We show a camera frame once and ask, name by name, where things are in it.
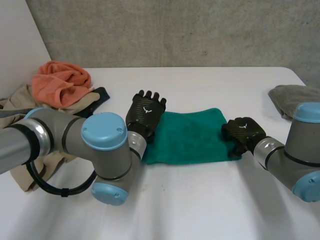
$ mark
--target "black fabric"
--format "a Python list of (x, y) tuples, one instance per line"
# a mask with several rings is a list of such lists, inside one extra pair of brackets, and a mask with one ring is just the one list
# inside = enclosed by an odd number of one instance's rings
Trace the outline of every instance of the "black fabric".
[(105, 101), (107, 101), (110, 96), (108, 95), (106, 89), (104, 87), (98, 87), (97, 89), (93, 90), (92, 93), (97, 93), (100, 95), (99, 100), (94, 101), (89, 106), (87, 106), (85, 109), (75, 113), (75, 116), (81, 117), (81, 118), (88, 118), (94, 114), (94, 111)]

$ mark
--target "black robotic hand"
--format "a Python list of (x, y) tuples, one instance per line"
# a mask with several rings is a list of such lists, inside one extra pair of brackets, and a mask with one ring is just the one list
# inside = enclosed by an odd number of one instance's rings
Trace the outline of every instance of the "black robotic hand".
[(221, 133), (224, 140), (234, 142), (234, 149), (229, 152), (229, 156), (234, 159), (238, 159), (246, 151), (253, 154), (257, 143), (267, 137), (265, 131), (250, 117), (229, 120), (222, 125)]
[(161, 115), (166, 110), (165, 98), (159, 101), (159, 93), (140, 90), (134, 95), (132, 105), (126, 115), (125, 123), (128, 131), (133, 131), (144, 137), (147, 143), (152, 143), (155, 130), (160, 122)]

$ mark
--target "light blue joint cap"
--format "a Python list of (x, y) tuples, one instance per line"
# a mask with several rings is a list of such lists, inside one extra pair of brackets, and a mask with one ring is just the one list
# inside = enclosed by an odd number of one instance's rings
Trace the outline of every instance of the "light blue joint cap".
[(304, 123), (320, 123), (320, 102), (304, 102), (298, 105), (293, 118)]
[(320, 171), (304, 175), (293, 186), (292, 192), (308, 203), (320, 201)]
[(128, 197), (127, 191), (104, 182), (95, 182), (91, 193), (100, 202), (113, 206), (124, 204)]
[(32, 114), (34, 114), (36, 111), (39, 111), (39, 110), (41, 110), (41, 109), (50, 109), (50, 110), (54, 111), (54, 110), (53, 110), (53, 109), (51, 109), (51, 108), (38, 107), (38, 108), (35, 108), (35, 109), (32, 109), (31, 111), (29, 111), (29, 112), (24, 116), (24, 118), (23, 118), (23, 119), (27, 119), (27, 118), (29, 118)]
[(81, 127), (83, 141), (93, 149), (111, 151), (121, 147), (128, 139), (124, 120), (112, 112), (90, 116)]

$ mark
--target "robotic arm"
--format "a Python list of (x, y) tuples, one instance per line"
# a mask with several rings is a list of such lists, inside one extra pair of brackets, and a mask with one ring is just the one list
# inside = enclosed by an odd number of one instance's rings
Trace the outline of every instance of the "robotic arm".
[[(124, 120), (111, 112), (77, 117), (37, 108), (24, 119), (0, 131), (0, 174), (22, 164), (36, 183), (50, 193), (67, 197), (87, 189), (99, 201), (121, 205), (126, 201), (133, 179), (140, 167), (147, 143), (166, 109), (166, 99), (141, 90), (133, 97)], [(60, 151), (92, 162), (94, 172), (78, 188), (58, 189), (35, 174), (34, 160), (52, 151)]]
[(254, 159), (305, 202), (320, 200), (320, 103), (297, 107), (286, 144), (266, 135), (249, 117), (230, 120), (221, 127), (235, 147), (230, 156), (250, 151)]

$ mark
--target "orange towel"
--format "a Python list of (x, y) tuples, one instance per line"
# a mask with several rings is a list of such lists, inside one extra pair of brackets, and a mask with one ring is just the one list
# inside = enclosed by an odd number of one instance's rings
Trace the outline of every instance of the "orange towel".
[(48, 61), (32, 77), (32, 95), (54, 108), (67, 108), (91, 92), (91, 76), (83, 68), (63, 61)]

